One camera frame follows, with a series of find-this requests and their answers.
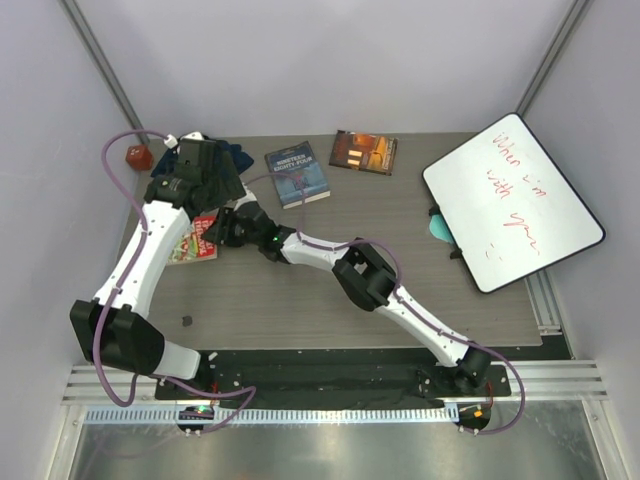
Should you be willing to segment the red paperback book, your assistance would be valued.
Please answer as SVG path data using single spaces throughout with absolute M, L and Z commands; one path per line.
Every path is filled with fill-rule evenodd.
M 217 247 L 206 241 L 204 233 L 214 224 L 215 215 L 196 217 L 173 247 L 167 261 L 168 266 L 213 260 L 217 258 Z

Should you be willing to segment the blue nineteen eighty-four book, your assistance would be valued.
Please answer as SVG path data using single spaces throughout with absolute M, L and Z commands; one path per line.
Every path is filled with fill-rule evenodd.
M 308 141 L 265 155 L 283 209 L 330 196 L 324 171 Z

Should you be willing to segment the dark orange cover book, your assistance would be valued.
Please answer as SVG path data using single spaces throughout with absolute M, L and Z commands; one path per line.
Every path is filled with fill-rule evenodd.
M 329 165 L 391 176 L 397 147 L 394 137 L 338 130 Z

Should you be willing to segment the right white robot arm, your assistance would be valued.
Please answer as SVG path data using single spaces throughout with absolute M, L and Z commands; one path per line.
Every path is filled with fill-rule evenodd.
M 222 208 L 204 239 L 230 248 L 251 244 L 270 261 L 333 274 L 356 307 L 385 316 L 419 340 L 450 373 L 457 391 L 472 395 L 485 387 L 490 352 L 414 299 L 402 284 L 400 268 L 378 252 L 380 244 L 361 238 L 339 243 L 308 236 L 275 223 L 255 200 Z

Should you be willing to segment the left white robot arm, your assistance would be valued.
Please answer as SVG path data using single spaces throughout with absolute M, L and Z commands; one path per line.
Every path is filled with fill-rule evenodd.
M 213 375 L 197 351 L 168 341 L 147 319 L 170 255 L 203 214 L 243 197 L 231 153 L 207 138 L 178 142 L 173 171 L 157 175 L 139 205 L 138 225 L 108 280 L 70 320 L 86 360 L 143 376 L 178 378 L 190 398 L 205 397 Z

